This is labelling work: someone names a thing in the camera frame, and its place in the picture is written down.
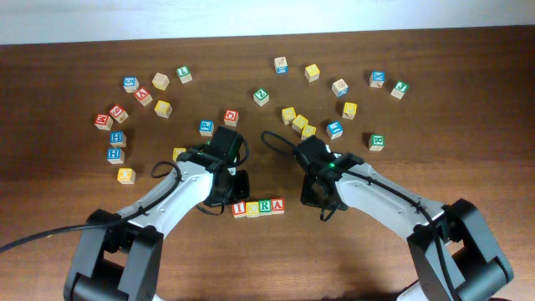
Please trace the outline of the red letter I block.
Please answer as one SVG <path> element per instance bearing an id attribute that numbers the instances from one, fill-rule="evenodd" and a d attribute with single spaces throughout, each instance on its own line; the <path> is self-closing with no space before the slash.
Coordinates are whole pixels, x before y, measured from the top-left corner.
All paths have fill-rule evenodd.
<path id="1" fill-rule="evenodd" d="M 232 204 L 232 215 L 235 218 L 241 218 L 247 216 L 246 202 L 238 202 Z"/>

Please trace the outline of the yellow C block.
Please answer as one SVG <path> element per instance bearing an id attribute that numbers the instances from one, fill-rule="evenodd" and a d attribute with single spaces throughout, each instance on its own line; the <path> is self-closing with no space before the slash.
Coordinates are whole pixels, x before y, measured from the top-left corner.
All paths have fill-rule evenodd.
<path id="1" fill-rule="evenodd" d="M 259 217 L 259 202 L 247 202 L 246 203 L 246 216 L 248 218 Z"/>

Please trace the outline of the red A block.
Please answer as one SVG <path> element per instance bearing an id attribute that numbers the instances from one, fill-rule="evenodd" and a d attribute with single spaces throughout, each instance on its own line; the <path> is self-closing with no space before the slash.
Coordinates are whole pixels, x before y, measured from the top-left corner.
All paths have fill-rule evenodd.
<path id="1" fill-rule="evenodd" d="M 283 198 L 273 198 L 272 203 L 272 214 L 284 214 L 285 213 L 285 201 Z"/>

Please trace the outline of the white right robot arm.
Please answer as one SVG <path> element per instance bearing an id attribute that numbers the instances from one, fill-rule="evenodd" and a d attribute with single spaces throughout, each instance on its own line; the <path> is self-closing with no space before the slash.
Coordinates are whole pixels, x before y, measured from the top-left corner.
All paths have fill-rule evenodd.
<path id="1" fill-rule="evenodd" d="M 418 279 L 400 300 L 488 300 L 509 284 L 512 266 L 471 202 L 451 205 L 386 179 L 362 158 L 335 153 L 316 136 L 294 146 L 305 177 L 301 202 L 326 222 L 360 210 L 406 240 Z"/>

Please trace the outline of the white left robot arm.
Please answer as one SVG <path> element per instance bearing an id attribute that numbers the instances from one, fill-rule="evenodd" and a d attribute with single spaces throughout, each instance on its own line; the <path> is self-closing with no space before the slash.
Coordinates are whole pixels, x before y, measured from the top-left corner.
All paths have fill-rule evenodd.
<path id="1" fill-rule="evenodd" d="M 66 300 L 155 300 L 163 242 L 195 206 L 225 207 L 248 198 L 248 177 L 238 170 L 247 142 L 218 127 L 211 141 L 178 155 L 160 183 L 116 213 L 88 218 L 63 296 Z"/>

